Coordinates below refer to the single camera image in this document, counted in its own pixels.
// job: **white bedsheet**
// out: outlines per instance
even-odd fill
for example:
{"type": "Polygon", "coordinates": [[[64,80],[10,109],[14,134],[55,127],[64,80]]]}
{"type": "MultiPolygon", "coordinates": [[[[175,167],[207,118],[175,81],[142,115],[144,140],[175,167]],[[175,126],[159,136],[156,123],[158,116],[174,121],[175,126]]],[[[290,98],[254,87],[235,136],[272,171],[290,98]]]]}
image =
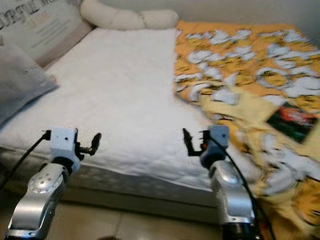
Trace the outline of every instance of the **white bedsheet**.
{"type": "MultiPolygon", "coordinates": [[[[198,131],[210,121],[173,94],[174,47],[174,29],[95,29],[49,68],[60,88],[3,126],[0,147],[26,150],[52,125],[78,128],[82,146],[100,132],[99,150],[82,164],[209,190],[199,158],[187,156],[182,128],[197,136],[199,146],[198,131]]],[[[255,178],[253,166],[228,150],[255,178]]],[[[49,143],[35,152],[49,156],[49,143]]]]}

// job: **floor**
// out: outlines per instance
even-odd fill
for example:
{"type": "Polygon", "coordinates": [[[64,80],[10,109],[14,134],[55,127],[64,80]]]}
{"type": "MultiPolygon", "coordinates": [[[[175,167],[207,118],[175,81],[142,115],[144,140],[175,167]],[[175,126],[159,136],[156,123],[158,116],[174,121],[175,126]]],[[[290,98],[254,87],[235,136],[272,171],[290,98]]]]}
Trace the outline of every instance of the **floor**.
{"type": "MultiPolygon", "coordinates": [[[[0,237],[6,231],[19,198],[0,192],[0,237]]],[[[60,203],[47,240],[220,240],[218,227],[195,222],[60,203]]]]}

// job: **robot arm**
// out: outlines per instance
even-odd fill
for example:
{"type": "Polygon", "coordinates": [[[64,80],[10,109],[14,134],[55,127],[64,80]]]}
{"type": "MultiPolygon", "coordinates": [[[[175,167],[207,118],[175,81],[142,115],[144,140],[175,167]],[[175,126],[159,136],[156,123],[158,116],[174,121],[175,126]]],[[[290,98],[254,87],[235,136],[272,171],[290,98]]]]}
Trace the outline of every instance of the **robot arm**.
{"type": "Polygon", "coordinates": [[[228,147],[229,129],[214,125],[203,131],[201,150],[195,151],[192,137],[183,129],[184,143],[189,156],[199,156],[201,165],[208,169],[211,189],[215,193],[219,224],[224,240],[257,240],[258,230],[254,228],[252,200],[234,166],[226,161],[223,149],[228,147]]]}
{"type": "Polygon", "coordinates": [[[47,237],[56,206],[66,190],[68,177],[79,170],[81,153],[94,155],[101,134],[92,140],[89,148],[80,147],[78,130],[55,127],[50,134],[52,162],[29,181],[27,192],[17,204],[6,240],[43,240],[47,237]]]}

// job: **cartoon print blanket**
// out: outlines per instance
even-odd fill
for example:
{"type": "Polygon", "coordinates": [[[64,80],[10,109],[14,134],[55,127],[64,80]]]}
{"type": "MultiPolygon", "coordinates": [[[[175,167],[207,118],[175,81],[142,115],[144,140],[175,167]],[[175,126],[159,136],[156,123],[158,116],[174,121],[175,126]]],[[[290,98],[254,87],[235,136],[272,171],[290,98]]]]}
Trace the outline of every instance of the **cartoon print blanket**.
{"type": "Polygon", "coordinates": [[[175,53],[177,96],[229,126],[261,168],[255,195],[297,229],[279,239],[319,234],[320,50],[287,24],[180,21],[175,53]]]}

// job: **pillow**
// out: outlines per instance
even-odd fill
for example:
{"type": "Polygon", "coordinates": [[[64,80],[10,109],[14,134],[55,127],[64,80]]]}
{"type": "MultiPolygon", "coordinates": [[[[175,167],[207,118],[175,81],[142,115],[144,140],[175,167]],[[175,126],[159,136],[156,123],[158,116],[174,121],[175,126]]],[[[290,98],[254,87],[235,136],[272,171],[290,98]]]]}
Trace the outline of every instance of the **pillow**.
{"type": "Polygon", "coordinates": [[[169,29],[176,26],[179,18],[173,10],[135,12],[108,6],[102,0],[84,0],[80,14],[99,28],[117,30],[169,29]]]}
{"type": "Polygon", "coordinates": [[[0,0],[0,45],[14,44],[39,65],[61,57],[93,27],[81,0],[0,0]]]}
{"type": "Polygon", "coordinates": [[[25,104],[58,87],[26,53],[0,46],[0,126],[25,104]]]}

